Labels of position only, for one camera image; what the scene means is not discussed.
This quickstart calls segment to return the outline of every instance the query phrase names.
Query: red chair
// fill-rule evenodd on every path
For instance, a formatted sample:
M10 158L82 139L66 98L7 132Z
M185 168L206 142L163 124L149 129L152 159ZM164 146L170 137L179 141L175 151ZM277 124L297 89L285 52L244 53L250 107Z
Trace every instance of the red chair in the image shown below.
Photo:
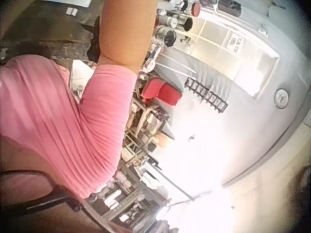
M175 106L182 97L182 93L160 77L152 77L145 85L141 96L145 100L158 98Z

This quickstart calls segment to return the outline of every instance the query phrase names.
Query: pink t-shirt sleeve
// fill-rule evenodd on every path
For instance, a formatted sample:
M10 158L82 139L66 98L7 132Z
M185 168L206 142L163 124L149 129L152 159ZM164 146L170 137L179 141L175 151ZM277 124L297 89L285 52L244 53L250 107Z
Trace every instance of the pink t-shirt sleeve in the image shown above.
M37 55L0 68L1 135L33 149L82 198L114 175L136 74L98 66L78 104L65 72Z

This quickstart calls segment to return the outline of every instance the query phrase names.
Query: wall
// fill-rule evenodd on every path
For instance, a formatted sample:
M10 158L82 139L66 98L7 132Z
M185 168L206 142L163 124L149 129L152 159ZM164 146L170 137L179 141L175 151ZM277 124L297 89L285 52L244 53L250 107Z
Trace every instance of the wall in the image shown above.
M238 179L242 174L247 175L251 171L250 167L254 164L259 165L262 157L275 146L274 143L285 135L284 132L292 125L298 112L303 118L311 104L311 95L307 95L311 83L310 61L301 52L295 41L291 40L268 18L250 10L247 12L251 17L244 17L243 19L236 19L229 15L223 15L223 17L249 30L280 55L277 68L258 100L253 99L223 75L198 60L172 49L166 52L175 60L194 70L199 70L198 79L204 83L213 82L217 84L220 87L220 92L227 99L229 107L221 117L225 131L220 138L224 146L230 150L230 158L223 174L222 184L228 184L230 181ZM262 23L269 33L268 38L258 33L258 28ZM164 58L160 58L160 62L191 74L191 72ZM187 77L162 67L157 67L156 71L179 88L183 88L182 83ZM290 102L284 110L277 109L274 104L275 91L280 87L286 88L290 92ZM302 106L305 98L309 98L309 100L305 101L306 104ZM286 142L290 136L291 134L287 133L286 137L283 137L283 142ZM266 154L266 157L270 158L273 154ZM180 159L179 155L171 154L170 156L172 160ZM204 158L215 155L206 150L200 156L197 156L198 163L203 163Z
M301 216L291 200L295 176L310 164L311 128L301 123L265 164L225 189L234 206L237 233L283 233Z

